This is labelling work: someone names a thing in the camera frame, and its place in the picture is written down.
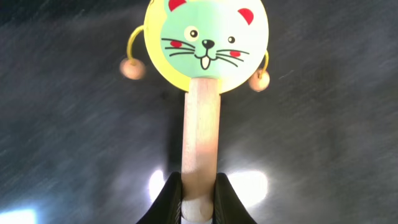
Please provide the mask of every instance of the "eye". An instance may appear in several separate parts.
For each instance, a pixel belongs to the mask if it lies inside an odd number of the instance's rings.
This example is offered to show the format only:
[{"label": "eye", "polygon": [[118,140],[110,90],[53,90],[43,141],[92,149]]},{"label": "eye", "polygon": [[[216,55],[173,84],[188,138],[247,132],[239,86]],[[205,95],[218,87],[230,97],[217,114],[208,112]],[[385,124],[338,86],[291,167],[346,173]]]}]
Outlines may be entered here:
[{"label": "eye", "polygon": [[235,37],[229,37],[228,42],[231,44],[235,43]]},{"label": "eye", "polygon": [[188,26],[184,31],[184,36],[189,42],[196,41],[199,37],[198,28],[194,26]]}]

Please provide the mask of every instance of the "mouth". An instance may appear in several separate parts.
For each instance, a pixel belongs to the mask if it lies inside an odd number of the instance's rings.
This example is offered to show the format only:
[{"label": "mouth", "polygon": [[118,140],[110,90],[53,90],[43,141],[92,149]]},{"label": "mouth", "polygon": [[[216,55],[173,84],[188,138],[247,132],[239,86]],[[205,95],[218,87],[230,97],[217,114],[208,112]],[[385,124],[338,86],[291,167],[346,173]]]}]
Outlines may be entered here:
[{"label": "mouth", "polygon": [[210,58],[209,56],[207,56],[207,54],[203,57],[198,57],[196,55],[195,55],[195,57],[197,59],[200,59],[200,65],[201,65],[202,69],[204,69],[204,70],[207,70],[210,67],[210,62],[212,60],[216,60],[216,59]]}]

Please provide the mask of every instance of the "tongue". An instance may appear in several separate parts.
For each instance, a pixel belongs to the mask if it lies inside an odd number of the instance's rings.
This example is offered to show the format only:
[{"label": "tongue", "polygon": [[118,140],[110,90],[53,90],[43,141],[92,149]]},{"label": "tongue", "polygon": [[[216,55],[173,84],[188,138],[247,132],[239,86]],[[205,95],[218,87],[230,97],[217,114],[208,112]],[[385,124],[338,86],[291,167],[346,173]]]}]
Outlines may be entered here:
[{"label": "tongue", "polygon": [[209,57],[203,57],[201,60],[200,60],[200,63],[201,63],[201,67],[204,69],[204,70],[206,70],[208,67],[209,67],[209,65],[210,65],[210,58]]}]

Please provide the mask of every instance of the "red cheek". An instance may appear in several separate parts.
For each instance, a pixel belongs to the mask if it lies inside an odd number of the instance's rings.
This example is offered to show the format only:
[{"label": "red cheek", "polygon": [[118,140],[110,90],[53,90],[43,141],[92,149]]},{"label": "red cheek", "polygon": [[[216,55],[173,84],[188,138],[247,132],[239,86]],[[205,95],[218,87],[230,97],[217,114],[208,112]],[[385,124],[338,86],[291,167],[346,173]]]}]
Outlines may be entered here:
[{"label": "red cheek", "polygon": [[231,51],[229,54],[230,54],[232,57],[239,57],[239,56],[241,56],[241,53],[240,53],[240,52],[235,52],[235,51]]},{"label": "red cheek", "polygon": [[181,42],[174,41],[174,40],[170,44],[171,44],[171,46],[176,47],[176,48],[179,48],[182,46]]}]

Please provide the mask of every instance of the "yellow circle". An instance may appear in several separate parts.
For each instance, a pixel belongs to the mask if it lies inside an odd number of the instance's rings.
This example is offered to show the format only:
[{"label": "yellow circle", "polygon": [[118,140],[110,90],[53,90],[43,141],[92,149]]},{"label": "yellow circle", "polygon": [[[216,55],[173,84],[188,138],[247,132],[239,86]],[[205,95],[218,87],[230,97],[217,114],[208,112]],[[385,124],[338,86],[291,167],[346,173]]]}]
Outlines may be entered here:
[{"label": "yellow circle", "polygon": [[[160,33],[162,31],[162,27],[164,22],[167,19],[167,13],[164,9],[165,1],[170,0],[152,0],[149,3],[147,8],[147,12],[145,15],[144,21],[144,38],[146,42],[146,47],[149,53],[149,57],[152,60],[155,68],[169,81],[171,84],[176,87],[189,91],[189,84],[191,78],[177,71],[171,64],[167,61],[164,54],[162,53],[162,47],[160,43]],[[260,11],[260,15],[265,20],[265,26],[262,28],[264,31],[264,43],[268,42],[268,23],[267,23],[267,15],[260,0],[186,0],[186,1],[219,1],[225,2],[225,4],[240,4],[242,7],[248,5],[248,7],[255,8],[255,10]],[[244,83],[250,76],[253,74],[257,68],[253,68],[253,71],[249,71],[248,75],[242,75],[238,78],[223,78],[220,83],[220,93],[224,93],[226,91],[230,91],[242,83]]]}]

